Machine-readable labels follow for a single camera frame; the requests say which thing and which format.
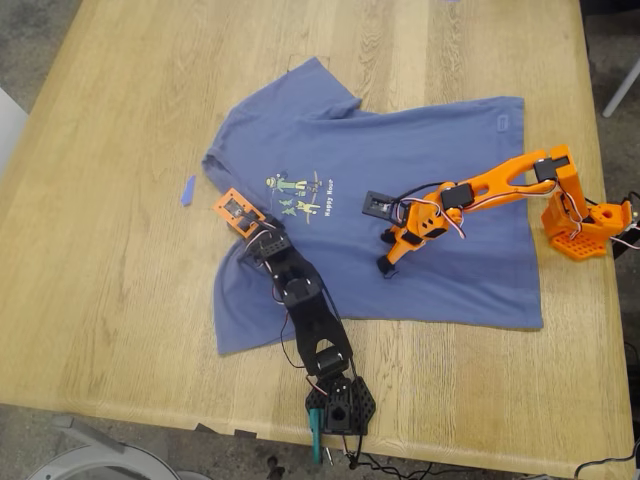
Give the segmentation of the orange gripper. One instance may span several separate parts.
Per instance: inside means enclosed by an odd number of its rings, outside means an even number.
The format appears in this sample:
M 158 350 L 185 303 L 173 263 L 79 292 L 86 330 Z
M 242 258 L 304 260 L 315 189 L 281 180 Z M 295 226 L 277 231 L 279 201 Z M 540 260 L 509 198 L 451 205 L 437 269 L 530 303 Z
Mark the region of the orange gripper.
M 429 183 L 393 199 L 393 226 L 380 235 L 391 249 L 376 261 L 383 276 L 395 274 L 396 263 L 408 252 L 449 230 L 464 238 L 464 195 L 457 188 L 455 183 Z

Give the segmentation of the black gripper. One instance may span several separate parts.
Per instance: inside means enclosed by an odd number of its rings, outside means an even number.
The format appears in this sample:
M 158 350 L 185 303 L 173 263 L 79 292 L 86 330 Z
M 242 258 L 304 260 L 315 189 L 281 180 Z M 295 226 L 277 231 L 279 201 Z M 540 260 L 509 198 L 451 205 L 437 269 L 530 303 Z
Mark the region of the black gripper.
M 258 220 L 246 243 L 246 256 L 256 266 L 269 271 L 288 271 L 292 267 L 293 247 L 286 227 L 275 218 Z

